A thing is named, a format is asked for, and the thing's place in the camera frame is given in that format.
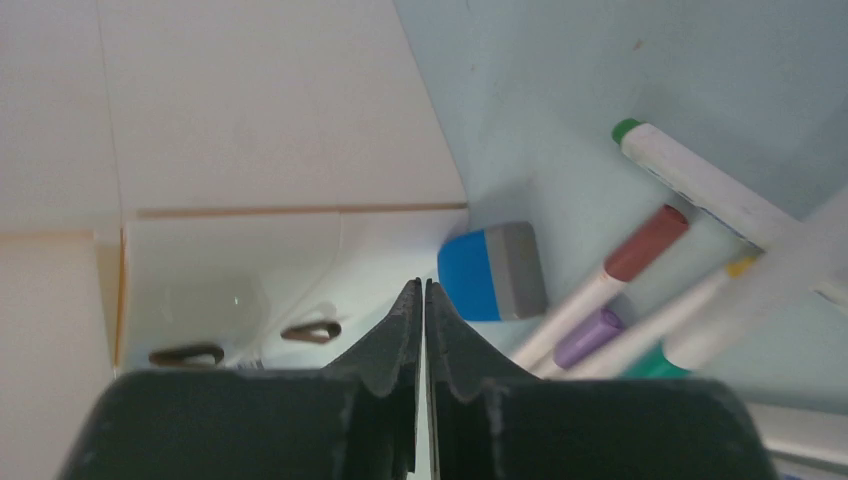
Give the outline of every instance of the black plastic part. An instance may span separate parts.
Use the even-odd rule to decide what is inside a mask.
[[[438,284],[425,298],[433,478],[776,478],[722,385],[541,381],[462,321]],[[126,375],[102,395],[61,478],[402,479],[415,464],[424,306],[410,281],[320,370]]]
[[[100,398],[60,478],[400,479],[415,464],[421,281],[321,370],[152,370]]]
[[[777,478],[721,384],[542,381],[471,329],[438,284],[424,311],[434,479]]]

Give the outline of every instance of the yellow marker cap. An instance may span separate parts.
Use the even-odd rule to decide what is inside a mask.
[[[724,266],[725,271],[727,271],[727,275],[730,278],[736,278],[739,275],[745,273],[745,270],[748,270],[748,267],[754,264],[757,261],[757,257],[745,257],[741,260],[737,260],[733,263],[728,263]]]

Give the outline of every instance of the blue eraser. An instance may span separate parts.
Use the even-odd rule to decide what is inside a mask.
[[[513,222],[461,235],[438,256],[439,283],[468,321],[519,320],[548,306],[533,227]]]

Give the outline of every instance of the brown rubber band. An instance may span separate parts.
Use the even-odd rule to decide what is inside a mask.
[[[341,333],[342,326],[338,322],[321,320],[319,322],[291,327],[280,333],[280,337],[286,340],[324,344],[338,337]]]
[[[211,355],[215,360],[212,365],[194,363],[190,360],[203,355]],[[221,363],[224,359],[224,349],[214,343],[195,343],[182,347],[168,348],[151,352],[147,360],[158,367],[182,367],[182,368],[211,368]]]

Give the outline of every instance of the wooden edge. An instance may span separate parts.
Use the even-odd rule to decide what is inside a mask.
[[[124,339],[124,317],[126,316],[126,296],[127,296],[127,235],[126,230],[121,228],[121,258],[118,268],[118,318],[115,320],[115,358],[112,359],[112,367],[118,368]]]
[[[350,205],[304,207],[251,207],[251,208],[199,208],[199,209],[143,209],[136,212],[140,220],[166,218],[226,217],[242,215],[283,215],[309,213],[390,213],[419,212],[426,210],[461,210],[467,203],[421,203],[407,205]]]

